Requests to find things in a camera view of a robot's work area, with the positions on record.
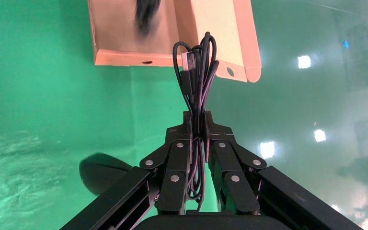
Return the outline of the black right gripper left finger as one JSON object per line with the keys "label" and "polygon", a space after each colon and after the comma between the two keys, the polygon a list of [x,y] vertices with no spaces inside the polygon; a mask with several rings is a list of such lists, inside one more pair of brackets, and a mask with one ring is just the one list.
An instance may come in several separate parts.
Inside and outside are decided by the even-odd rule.
{"label": "black right gripper left finger", "polygon": [[192,147],[189,112],[183,112],[183,123],[166,130],[165,142],[143,158],[139,166],[153,178],[149,185],[159,190],[155,207],[158,212],[185,212],[187,178]]}

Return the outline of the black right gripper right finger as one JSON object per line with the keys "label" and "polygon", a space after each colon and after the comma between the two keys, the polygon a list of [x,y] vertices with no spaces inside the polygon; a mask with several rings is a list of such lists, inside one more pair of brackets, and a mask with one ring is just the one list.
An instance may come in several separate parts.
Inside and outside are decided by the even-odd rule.
{"label": "black right gripper right finger", "polygon": [[216,124],[210,111],[204,112],[204,138],[218,206],[234,214],[257,214],[260,205],[254,190],[257,172],[266,168],[263,158],[237,143],[230,127]]}

